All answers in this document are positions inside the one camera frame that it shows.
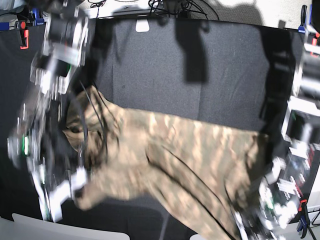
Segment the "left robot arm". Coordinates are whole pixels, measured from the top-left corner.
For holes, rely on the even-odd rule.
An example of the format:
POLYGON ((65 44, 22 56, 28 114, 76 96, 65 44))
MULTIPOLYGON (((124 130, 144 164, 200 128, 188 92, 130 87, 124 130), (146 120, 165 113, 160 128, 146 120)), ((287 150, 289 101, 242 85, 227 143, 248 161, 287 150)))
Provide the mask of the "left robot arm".
POLYGON ((298 217, 304 236, 309 229, 301 188, 320 148, 320 29, 310 21, 303 28, 302 56, 281 126, 288 146, 283 155, 273 158, 271 170, 260 179, 255 189, 257 203, 234 215, 243 240, 282 240, 274 230, 285 229, 294 217, 298 217))

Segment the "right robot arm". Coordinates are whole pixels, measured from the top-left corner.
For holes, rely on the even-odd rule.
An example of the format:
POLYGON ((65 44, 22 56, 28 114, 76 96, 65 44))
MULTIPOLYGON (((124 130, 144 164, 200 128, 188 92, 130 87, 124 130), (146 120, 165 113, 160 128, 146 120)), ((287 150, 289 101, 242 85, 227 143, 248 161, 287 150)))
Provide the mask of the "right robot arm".
POLYGON ((58 222, 62 204, 73 199, 88 179, 88 127, 72 86, 85 64, 95 24, 77 0, 45 0, 40 7, 48 18, 42 46, 31 63, 33 88, 7 138, 7 152, 17 169, 28 170, 43 220, 58 222), (82 139, 75 151, 62 130, 64 102, 73 104, 81 124, 82 139))

